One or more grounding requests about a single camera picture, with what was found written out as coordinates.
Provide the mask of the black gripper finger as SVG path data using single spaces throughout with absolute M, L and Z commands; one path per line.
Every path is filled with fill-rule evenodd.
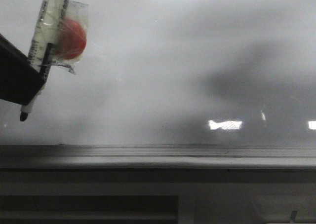
M 4 36 L 0 37 L 0 98 L 27 105 L 44 85 L 27 57 Z

